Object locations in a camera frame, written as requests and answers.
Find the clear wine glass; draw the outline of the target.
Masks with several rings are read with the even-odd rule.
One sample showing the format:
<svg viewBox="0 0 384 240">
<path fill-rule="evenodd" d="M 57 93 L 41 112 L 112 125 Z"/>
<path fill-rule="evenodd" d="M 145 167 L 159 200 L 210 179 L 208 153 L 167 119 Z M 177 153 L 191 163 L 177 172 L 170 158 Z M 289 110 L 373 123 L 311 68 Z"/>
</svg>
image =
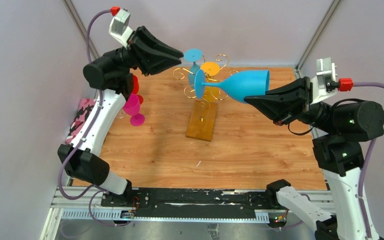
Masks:
<svg viewBox="0 0 384 240">
<path fill-rule="evenodd" d="M 126 112 L 124 111 L 123 108 L 121 108 L 115 117 L 116 117 L 117 119 L 123 119 L 123 118 L 125 118 L 126 116 L 127 116 Z"/>
</svg>

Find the pink wine glass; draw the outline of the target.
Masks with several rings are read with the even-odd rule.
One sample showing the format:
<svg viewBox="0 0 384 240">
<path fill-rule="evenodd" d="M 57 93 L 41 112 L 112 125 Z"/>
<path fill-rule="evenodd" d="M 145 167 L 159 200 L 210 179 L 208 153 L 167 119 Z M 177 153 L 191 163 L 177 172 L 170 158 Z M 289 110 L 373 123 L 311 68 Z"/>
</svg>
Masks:
<svg viewBox="0 0 384 240">
<path fill-rule="evenodd" d="M 145 122 L 145 116 L 140 113 L 141 104 L 139 97 L 132 93 L 124 106 L 123 111 L 130 116 L 130 124 L 135 127 L 141 126 Z"/>
</svg>

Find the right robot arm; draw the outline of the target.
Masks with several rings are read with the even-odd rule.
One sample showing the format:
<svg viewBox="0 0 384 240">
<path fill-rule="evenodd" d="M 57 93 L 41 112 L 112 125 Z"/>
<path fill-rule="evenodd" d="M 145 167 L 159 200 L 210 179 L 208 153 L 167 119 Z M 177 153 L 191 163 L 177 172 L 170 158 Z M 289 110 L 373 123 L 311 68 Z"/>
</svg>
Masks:
<svg viewBox="0 0 384 240">
<path fill-rule="evenodd" d="M 284 179 L 268 184 L 265 191 L 270 208 L 292 211 L 318 240 L 380 238 L 364 203 L 363 174 L 368 161 L 364 159 L 361 143 L 384 134 L 384 109 L 377 102 L 356 98 L 333 105 L 325 103 L 326 98 L 349 91 L 353 85 L 350 78 L 303 77 L 263 95 L 244 98 L 275 125 L 298 120 L 324 131 L 324 135 L 312 140 L 313 153 L 329 184 L 335 212 L 320 209 Z"/>
</svg>

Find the red wine glass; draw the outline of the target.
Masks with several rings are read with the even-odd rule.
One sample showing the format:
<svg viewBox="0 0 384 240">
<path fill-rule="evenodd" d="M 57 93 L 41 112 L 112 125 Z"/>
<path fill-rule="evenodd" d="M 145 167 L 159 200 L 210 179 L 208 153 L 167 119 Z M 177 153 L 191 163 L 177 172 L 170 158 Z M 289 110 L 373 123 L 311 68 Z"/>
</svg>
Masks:
<svg viewBox="0 0 384 240">
<path fill-rule="evenodd" d="M 135 94 L 138 99 L 139 103 L 142 104 L 144 102 L 144 98 L 139 94 L 140 90 L 140 85 L 139 85 L 139 80 L 136 75 L 133 75 L 133 90 L 132 93 Z"/>
</svg>

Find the blue wine glass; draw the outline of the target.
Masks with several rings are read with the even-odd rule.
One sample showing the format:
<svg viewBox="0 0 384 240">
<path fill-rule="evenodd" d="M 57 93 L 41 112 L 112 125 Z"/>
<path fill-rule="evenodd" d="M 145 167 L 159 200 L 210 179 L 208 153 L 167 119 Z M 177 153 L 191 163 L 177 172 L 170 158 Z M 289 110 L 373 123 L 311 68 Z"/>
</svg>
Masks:
<svg viewBox="0 0 384 240">
<path fill-rule="evenodd" d="M 203 57 L 203 53 L 198 48 L 191 48 L 184 53 L 184 59 L 187 62 L 192 63 L 192 66 L 190 68 L 191 73 L 188 74 L 189 85 L 192 85 L 192 86 L 194 85 L 195 74 L 198 70 L 201 69 L 201 66 L 197 64 L 197 61 L 199 61 L 202 57 Z"/>
<path fill-rule="evenodd" d="M 240 103 L 244 103 L 246 97 L 265 95 L 269 85 L 270 71 L 265 69 L 240 71 L 221 82 L 207 82 L 204 71 L 198 70 L 194 78 L 196 97 L 202 98 L 206 87 L 214 87 Z"/>
</svg>

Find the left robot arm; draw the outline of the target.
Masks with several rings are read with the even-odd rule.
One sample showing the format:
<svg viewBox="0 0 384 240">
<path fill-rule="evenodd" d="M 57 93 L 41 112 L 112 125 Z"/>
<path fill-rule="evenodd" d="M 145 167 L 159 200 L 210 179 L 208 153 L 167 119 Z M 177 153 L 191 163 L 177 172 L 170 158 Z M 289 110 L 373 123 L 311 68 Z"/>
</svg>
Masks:
<svg viewBox="0 0 384 240">
<path fill-rule="evenodd" d="M 80 134 L 71 144 L 58 148 L 61 167 L 57 184 L 61 188 L 62 176 L 67 174 L 114 194 L 115 202 L 126 207 L 133 201 L 132 184 L 111 171 L 110 165 L 100 158 L 104 139 L 118 112 L 132 98 L 132 70 L 139 69 L 145 76 L 156 75 L 179 65 L 184 54 L 157 39 L 144 26 L 111 27 L 109 34 L 121 46 L 83 68 L 83 76 L 98 91 L 98 99 Z"/>
</svg>

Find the yellow wine glass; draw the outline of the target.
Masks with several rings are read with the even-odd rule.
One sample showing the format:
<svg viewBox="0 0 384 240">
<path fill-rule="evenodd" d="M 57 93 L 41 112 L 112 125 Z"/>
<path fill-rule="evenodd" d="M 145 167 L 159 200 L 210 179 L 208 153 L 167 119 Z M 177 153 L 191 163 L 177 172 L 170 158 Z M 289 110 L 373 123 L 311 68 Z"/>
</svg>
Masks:
<svg viewBox="0 0 384 240">
<path fill-rule="evenodd" d="M 206 81 L 208 83 L 214 83 L 216 82 L 216 80 L 214 80 L 214 76 L 220 72 L 221 68 L 216 62 L 207 61 L 201 65 L 200 69 L 204 71 Z M 211 103 L 215 102 L 219 98 L 219 96 L 220 92 L 218 88 L 207 86 L 204 91 L 203 99 Z"/>
</svg>

